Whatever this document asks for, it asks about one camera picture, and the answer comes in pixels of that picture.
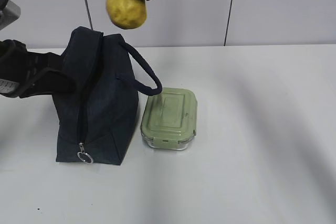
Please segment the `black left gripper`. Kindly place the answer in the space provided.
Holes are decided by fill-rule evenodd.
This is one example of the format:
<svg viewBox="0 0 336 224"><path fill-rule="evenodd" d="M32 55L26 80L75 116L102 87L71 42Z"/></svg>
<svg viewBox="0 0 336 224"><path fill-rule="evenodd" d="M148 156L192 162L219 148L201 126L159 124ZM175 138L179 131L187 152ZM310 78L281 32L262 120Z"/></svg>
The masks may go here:
<svg viewBox="0 0 336 224"><path fill-rule="evenodd" d="M76 83L62 73L63 62L62 55L28 52L17 40L1 41L1 95L27 98L74 92Z"/></svg>

